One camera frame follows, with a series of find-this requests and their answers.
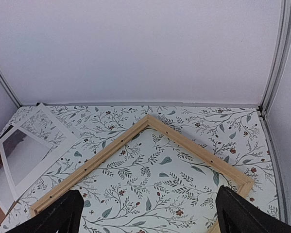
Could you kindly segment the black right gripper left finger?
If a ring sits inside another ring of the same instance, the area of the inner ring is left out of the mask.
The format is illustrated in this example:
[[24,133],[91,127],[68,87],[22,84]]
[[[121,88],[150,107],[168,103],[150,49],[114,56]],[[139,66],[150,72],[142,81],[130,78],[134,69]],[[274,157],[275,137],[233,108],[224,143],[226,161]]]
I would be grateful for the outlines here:
[[77,233],[84,199],[78,190],[70,190],[41,213],[14,227],[10,233]]

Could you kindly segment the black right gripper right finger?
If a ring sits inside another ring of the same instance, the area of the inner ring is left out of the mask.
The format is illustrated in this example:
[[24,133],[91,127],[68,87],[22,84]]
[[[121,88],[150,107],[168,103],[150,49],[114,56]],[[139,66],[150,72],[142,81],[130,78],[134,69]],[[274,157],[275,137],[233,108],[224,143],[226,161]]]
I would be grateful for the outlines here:
[[229,187],[221,186],[216,197],[222,233],[291,233],[291,226],[264,213]]

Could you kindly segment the light wooden picture frame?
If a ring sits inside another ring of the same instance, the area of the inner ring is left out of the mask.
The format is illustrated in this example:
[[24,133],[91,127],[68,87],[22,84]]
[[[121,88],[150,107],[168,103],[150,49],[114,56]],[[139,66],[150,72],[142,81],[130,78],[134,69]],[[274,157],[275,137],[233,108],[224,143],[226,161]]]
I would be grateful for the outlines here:
[[254,181],[228,159],[145,116],[33,204],[30,214],[78,190],[82,233],[217,233],[222,185],[246,197]]

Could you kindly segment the white photo mat board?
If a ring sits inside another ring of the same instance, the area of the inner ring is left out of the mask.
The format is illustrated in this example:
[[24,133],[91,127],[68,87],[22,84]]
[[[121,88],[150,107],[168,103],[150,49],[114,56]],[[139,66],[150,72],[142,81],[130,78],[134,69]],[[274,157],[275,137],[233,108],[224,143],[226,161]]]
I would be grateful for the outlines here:
[[41,161],[33,170],[15,184],[15,192],[22,195],[36,180],[38,180],[60,157],[64,155],[76,142],[78,137],[61,123],[51,111],[39,104],[20,122],[13,124],[17,129],[31,133],[42,143],[50,144],[50,150],[43,155]]

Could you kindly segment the photo with white border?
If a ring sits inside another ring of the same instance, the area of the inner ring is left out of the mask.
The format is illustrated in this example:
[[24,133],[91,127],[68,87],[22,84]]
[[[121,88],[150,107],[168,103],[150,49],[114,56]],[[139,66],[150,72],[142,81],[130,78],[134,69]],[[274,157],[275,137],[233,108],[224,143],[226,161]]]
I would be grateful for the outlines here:
[[7,214],[23,193],[20,184],[29,183],[34,168],[41,163],[52,145],[32,133],[12,127],[0,138],[0,209]]

